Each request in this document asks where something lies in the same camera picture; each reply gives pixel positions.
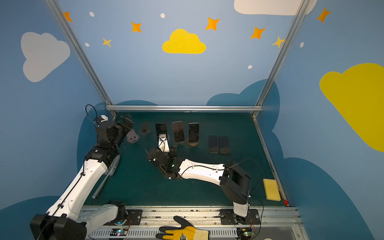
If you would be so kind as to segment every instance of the phone stand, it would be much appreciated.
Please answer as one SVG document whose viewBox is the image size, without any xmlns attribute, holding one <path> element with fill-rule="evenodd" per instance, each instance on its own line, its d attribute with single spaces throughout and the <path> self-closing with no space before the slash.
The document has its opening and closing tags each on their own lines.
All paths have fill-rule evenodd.
<svg viewBox="0 0 384 240">
<path fill-rule="evenodd" d="M 197 146 L 200 143 L 200 141 L 198 141 L 198 142 L 189 142 L 189 138 L 187 138 L 187 143 L 188 143 L 189 146 L 194 147 L 194 146 Z"/>
<path fill-rule="evenodd" d="M 141 128 L 139 130 L 139 133 L 141 135 L 148 135 L 148 133 L 151 131 L 151 129 L 149 128 L 149 124 L 147 122 L 143 122 L 143 124 L 141 125 Z"/>
<path fill-rule="evenodd" d="M 131 129 L 127 134 L 127 141 L 129 143 L 135 143 L 139 140 L 139 135 L 136 134 L 135 130 Z"/>
</svg>

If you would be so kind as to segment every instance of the yellow and black glove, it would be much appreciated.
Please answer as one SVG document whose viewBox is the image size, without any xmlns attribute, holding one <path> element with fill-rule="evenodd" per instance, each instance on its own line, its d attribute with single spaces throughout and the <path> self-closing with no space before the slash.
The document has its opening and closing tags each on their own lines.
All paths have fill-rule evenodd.
<svg viewBox="0 0 384 240">
<path fill-rule="evenodd" d="M 156 234 L 158 239 L 168 240 L 208 240 L 209 231 L 196 229 L 190 222 L 182 217 L 174 216 L 173 219 L 181 224 L 181 227 L 160 227 Z"/>
</svg>

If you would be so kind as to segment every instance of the smartphone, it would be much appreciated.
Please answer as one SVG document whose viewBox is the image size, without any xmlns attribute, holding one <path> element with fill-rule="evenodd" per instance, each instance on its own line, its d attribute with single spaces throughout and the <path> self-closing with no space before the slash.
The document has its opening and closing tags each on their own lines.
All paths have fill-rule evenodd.
<svg viewBox="0 0 384 240">
<path fill-rule="evenodd" d="M 208 136 L 208 152 L 218 153 L 218 140 L 217 136 Z"/>
<path fill-rule="evenodd" d="M 222 155 L 229 155 L 229 139 L 228 137 L 220 136 L 218 138 L 218 149 L 220 154 Z"/>
<path fill-rule="evenodd" d="M 173 122 L 172 123 L 172 129 L 173 129 L 173 137 L 175 139 L 175 142 L 182 142 L 184 141 L 184 126 L 183 122 Z"/>
<path fill-rule="evenodd" d="M 189 142 L 194 143 L 194 142 L 199 142 L 199 124 L 197 122 L 195 123 L 190 123 L 188 125 L 188 130 L 189 130 Z"/>
<path fill-rule="evenodd" d="M 156 135 L 167 134 L 167 125 L 165 123 L 156 123 Z"/>
</svg>

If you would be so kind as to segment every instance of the white cloud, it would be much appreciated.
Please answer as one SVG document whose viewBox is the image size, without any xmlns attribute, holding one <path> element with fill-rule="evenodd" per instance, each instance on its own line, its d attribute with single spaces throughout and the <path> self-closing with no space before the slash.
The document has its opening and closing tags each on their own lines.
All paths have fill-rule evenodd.
<svg viewBox="0 0 384 240">
<path fill-rule="evenodd" d="M 310 0 L 306 13 L 312 11 L 317 0 Z M 301 0 L 235 0 L 235 10 L 242 14 L 295 15 Z"/>
<path fill-rule="evenodd" d="M 67 60 L 71 53 L 66 42 L 58 41 L 49 33 L 24 33 L 21 45 L 26 58 L 23 72 L 31 82 L 41 81 L 48 76 Z"/>
</svg>

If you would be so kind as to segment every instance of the metal rail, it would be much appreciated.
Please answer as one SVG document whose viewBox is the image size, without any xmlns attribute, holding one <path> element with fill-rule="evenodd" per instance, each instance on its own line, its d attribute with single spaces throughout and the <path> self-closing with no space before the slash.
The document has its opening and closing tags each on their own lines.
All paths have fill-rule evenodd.
<svg viewBox="0 0 384 240">
<path fill-rule="evenodd" d="M 97 91 L 99 92 L 101 98 L 107 105 L 112 105 L 112 101 L 109 98 L 107 91 L 105 90 L 103 84 L 101 83 L 99 77 L 97 76 L 95 70 L 93 69 L 91 62 L 85 55 L 84 50 L 81 47 L 81 44 L 79 40 L 77 39 L 74 31 L 72 30 L 70 24 L 68 23 L 67 19 L 63 15 L 63 11 L 59 5 L 59 3 L 56 0 L 45 0 L 46 4 L 48 5 L 49 9 L 51 10 L 53 16 L 55 17 L 57 23 L 63 30 L 65 36 L 67 37 L 68 41 L 73 47 L 73 50 L 77 54 L 77 56 L 80 59 L 80 62 L 83 64 L 85 70 L 87 71 L 90 79 L 92 80 L 93 84 L 95 85 Z M 115 117 L 116 112 L 111 111 L 111 114 Z"/>
<path fill-rule="evenodd" d="M 268 160 L 268 163 L 269 163 L 269 166 L 271 167 L 271 170 L 272 170 L 272 174 L 277 182 L 277 187 L 279 188 L 279 191 L 280 191 L 280 194 L 281 196 L 283 197 L 284 200 L 287 200 L 286 196 L 285 196 L 285 193 L 284 193 L 284 190 L 283 190 L 283 186 L 281 185 L 281 182 L 280 182 L 280 179 L 279 179 L 279 176 L 277 175 L 277 172 L 276 172 L 276 169 L 275 169 L 275 166 L 273 164 L 273 161 L 272 161 L 272 158 L 271 158 L 271 155 L 269 154 L 269 151 L 268 151 L 268 148 L 266 146 L 266 143 L 265 143 L 265 140 L 264 140 L 264 137 L 263 137 L 263 134 L 262 134 L 262 131 L 259 127 L 259 124 L 256 120 L 256 117 L 252 117 L 253 118 L 253 122 L 255 124 L 255 127 L 256 127 L 256 130 L 257 130 L 257 134 L 259 135 L 259 138 L 260 138 L 260 141 L 262 143 L 262 146 L 263 146 L 263 149 L 264 149 L 264 153 L 266 155 L 266 158 Z"/>
<path fill-rule="evenodd" d="M 107 105 L 108 111 L 261 111 L 262 106 Z"/>
<path fill-rule="evenodd" d="M 291 47 L 292 42 L 293 42 L 297 32 L 299 31 L 301 23 L 304 20 L 305 11 L 306 11 L 306 8 L 309 4 L 309 1 L 310 0 L 303 0 L 301 2 L 299 9 L 295 15 L 295 18 L 293 19 L 292 24 L 291 24 L 291 26 L 288 30 L 288 33 L 285 37 L 285 41 L 283 42 L 283 46 L 281 47 L 279 54 L 277 55 L 276 61 L 273 64 L 271 73 L 269 74 L 269 76 L 268 76 L 268 78 L 264 84 L 264 87 L 263 87 L 263 89 L 259 95 L 259 98 L 257 99 L 256 106 L 262 106 L 263 105 L 264 100 L 265 100 L 269 90 L 272 87 L 273 81 L 275 80 L 277 73 L 279 72 L 279 69 L 280 69 L 281 65 L 283 64 L 285 56 L 287 55 L 288 50 Z M 257 111 L 254 111 L 252 113 L 252 115 L 256 116 Z"/>
</svg>

